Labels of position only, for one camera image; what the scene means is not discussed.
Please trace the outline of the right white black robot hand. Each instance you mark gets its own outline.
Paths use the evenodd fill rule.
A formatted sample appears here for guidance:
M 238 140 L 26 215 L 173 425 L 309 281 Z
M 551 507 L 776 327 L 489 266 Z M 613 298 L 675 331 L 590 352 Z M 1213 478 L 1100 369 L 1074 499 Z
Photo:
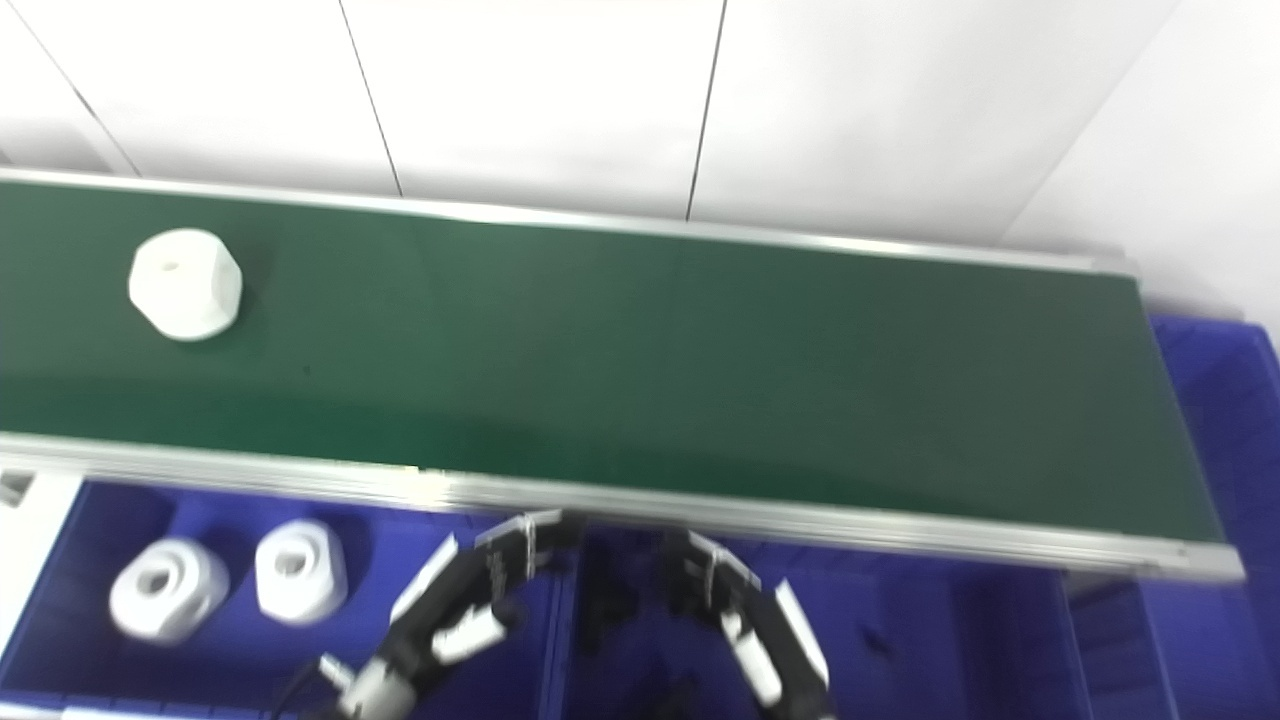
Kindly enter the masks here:
M 767 588 L 735 552 L 695 530 L 660 542 L 669 607 L 718 632 L 763 719 L 836 719 L 829 666 L 788 580 Z

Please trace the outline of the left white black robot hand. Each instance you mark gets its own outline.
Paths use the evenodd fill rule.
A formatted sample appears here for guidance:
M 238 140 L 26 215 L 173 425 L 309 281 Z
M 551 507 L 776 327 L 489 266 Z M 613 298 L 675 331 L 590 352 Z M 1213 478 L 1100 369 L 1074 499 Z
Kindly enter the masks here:
M 480 533 L 470 546 L 435 553 L 434 571 L 394 614 L 361 682 L 369 700 L 343 705 L 364 719 L 403 719 L 461 662 L 506 641 L 529 619 L 518 591 L 557 553 L 576 547 L 585 529 L 577 512 L 524 512 Z

